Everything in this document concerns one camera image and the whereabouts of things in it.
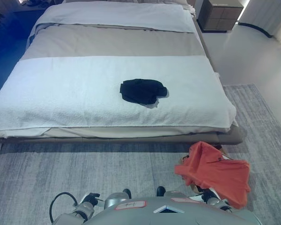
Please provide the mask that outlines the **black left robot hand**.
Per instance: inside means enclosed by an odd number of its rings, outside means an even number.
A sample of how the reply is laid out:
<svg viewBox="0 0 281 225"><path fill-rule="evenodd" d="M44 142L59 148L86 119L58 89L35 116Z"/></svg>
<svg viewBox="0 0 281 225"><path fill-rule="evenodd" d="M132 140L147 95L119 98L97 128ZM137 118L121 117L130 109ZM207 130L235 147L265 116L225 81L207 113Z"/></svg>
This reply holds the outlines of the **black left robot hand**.
<svg viewBox="0 0 281 225"><path fill-rule="evenodd" d="M91 203L93 206L96 206L98 204L98 198L100 197L100 194L98 193L89 193L88 195L86 195L84 197L84 199L82 200L82 202L89 202Z"/></svg>

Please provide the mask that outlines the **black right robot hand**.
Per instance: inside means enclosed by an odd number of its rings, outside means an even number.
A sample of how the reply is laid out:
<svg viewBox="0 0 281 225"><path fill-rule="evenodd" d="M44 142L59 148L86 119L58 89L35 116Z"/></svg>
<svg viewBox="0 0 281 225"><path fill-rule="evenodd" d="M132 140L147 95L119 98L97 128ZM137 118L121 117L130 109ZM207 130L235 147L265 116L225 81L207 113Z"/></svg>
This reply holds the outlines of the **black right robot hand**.
<svg viewBox="0 0 281 225"><path fill-rule="evenodd" d="M219 199L219 198L217 197L217 195L216 195L213 191L211 191L209 188L207 188L207 189L202 189L201 198L202 198L202 200L203 200L205 203L207 203L210 198Z"/></svg>

